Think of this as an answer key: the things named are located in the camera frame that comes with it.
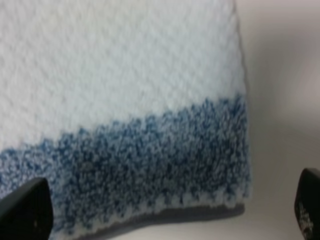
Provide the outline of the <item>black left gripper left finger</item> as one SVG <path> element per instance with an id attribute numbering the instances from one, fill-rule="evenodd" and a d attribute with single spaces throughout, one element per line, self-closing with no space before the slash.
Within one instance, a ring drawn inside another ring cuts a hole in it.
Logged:
<path id="1" fill-rule="evenodd" d="M 0 200 L 2 240 L 48 240 L 54 216 L 48 181 L 36 177 Z"/>

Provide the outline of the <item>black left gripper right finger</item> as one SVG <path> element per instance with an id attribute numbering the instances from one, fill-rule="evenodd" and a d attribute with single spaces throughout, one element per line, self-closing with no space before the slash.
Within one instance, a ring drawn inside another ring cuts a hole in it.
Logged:
<path id="1" fill-rule="evenodd" d="M 305 168 L 299 178 L 294 213 L 305 240 L 320 238 L 320 171 Z"/>

